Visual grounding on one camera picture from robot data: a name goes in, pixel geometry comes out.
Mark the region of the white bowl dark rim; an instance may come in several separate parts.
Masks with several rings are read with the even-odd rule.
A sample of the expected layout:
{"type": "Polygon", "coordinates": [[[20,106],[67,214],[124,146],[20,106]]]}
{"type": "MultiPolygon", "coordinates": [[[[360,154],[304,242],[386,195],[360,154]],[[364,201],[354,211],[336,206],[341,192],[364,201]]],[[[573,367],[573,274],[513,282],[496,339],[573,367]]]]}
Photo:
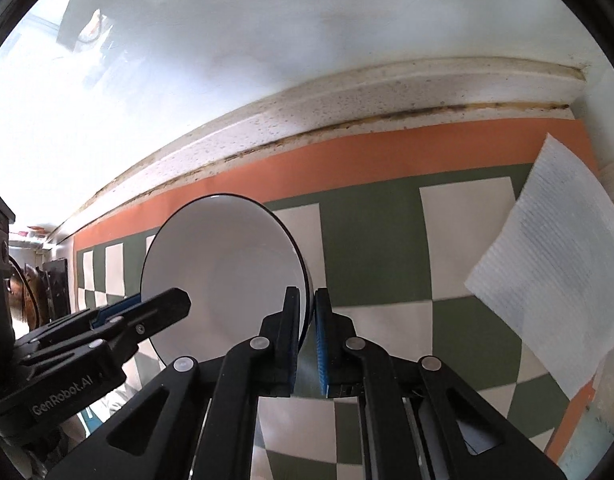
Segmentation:
{"type": "Polygon", "coordinates": [[[306,337],[313,286],[305,258],[282,220],[256,200],[229,193],[197,198],[157,230],[144,259],[140,294],[178,287],[189,314],[150,341],[158,357],[203,362],[256,336],[281,311],[285,291],[299,291],[298,337],[306,337]]]}

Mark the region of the green checkered table mat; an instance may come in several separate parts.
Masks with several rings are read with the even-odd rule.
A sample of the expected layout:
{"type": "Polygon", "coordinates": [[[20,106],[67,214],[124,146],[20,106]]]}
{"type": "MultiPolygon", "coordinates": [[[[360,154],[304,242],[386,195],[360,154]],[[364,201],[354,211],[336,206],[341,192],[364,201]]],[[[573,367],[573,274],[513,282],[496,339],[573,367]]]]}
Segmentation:
{"type": "Polygon", "coordinates": [[[357,332],[394,356],[436,354],[551,458],[591,387],[574,398],[465,288],[500,233],[546,138],[595,166],[584,125],[495,119],[301,139],[257,162],[140,200],[74,240],[77,304],[136,294],[156,229],[193,198],[259,200],[291,230],[313,284],[357,332]]]}

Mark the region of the white paper towel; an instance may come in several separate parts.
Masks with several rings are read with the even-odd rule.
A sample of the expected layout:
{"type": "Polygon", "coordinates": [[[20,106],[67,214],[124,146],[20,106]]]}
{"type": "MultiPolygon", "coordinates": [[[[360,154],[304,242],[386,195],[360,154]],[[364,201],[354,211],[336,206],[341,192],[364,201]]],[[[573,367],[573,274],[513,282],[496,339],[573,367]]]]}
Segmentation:
{"type": "Polygon", "coordinates": [[[614,204],[554,136],[465,286],[520,336],[568,398],[614,348],[614,204]]]}

